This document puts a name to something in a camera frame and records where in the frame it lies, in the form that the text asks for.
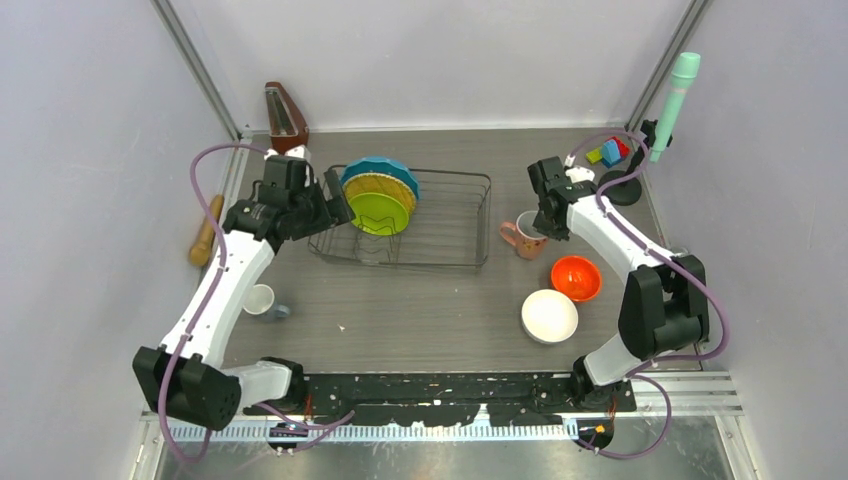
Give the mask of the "pink mug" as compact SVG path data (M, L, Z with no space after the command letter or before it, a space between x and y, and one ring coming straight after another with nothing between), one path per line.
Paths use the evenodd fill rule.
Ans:
M538 210L522 212L514 222L503 222L499 227L501 237L525 260L536 259L549 240L534 227L538 213Z

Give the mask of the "lime green plate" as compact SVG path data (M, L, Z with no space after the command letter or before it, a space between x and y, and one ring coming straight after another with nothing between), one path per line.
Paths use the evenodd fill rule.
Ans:
M375 192L361 193L348 200L359 230L376 236L393 236L410 223L410 213L395 198Z

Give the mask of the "yellow woven pattern plate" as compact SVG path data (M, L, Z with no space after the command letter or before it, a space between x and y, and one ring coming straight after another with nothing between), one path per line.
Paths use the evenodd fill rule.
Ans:
M343 184L348 199L363 193L379 193L397 200L409 214L417 207L417 197L413 190L402 180L382 173L362 173L352 176Z

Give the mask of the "blue polka dot plate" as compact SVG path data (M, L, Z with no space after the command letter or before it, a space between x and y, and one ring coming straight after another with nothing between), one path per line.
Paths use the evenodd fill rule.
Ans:
M354 176L365 173L390 175L409 187L416 199L420 198L420 185L412 170L397 160L383 156L368 156L351 162L342 171L341 184L345 185Z

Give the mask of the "orange bowl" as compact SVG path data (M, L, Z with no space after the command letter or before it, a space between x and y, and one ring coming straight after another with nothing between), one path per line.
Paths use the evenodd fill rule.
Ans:
M553 288L574 302L593 300L602 290L603 278L599 268L582 256L558 259L550 271Z

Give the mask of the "white bowl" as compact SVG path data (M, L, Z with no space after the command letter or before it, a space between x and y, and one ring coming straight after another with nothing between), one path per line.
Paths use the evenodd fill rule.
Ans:
M523 301L521 323L524 331L542 344L556 344L574 335L579 314L574 302L553 290L537 290Z

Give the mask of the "black wire dish rack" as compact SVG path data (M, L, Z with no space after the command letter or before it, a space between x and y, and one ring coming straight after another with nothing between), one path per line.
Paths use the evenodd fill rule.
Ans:
M491 178L483 173L416 169L420 202L401 233L377 236L348 223L308 239L337 264L405 269L479 269L489 258Z

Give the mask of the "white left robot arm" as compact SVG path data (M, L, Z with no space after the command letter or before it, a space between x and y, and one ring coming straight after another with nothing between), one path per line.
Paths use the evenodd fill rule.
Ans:
M264 357L225 369L224 350L249 291L281 245L351 219L335 171L319 181L304 159L268 157L256 197L228 211L213 264L177 324L157 347L141 347L133 358L150 409L212 431L262 402L298 412L307 398L300 364Z

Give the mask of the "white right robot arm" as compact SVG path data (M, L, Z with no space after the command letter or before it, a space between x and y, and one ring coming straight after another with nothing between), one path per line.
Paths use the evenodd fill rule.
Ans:
M697 257L675 255L651 241L593 181L576 181L570 170L557 157L528 166L538 198L533 226L555 240L582 238L624 283L616 334L573 364L572 400L591 411L610 398L610 385L637 368L708 338L706 272Z

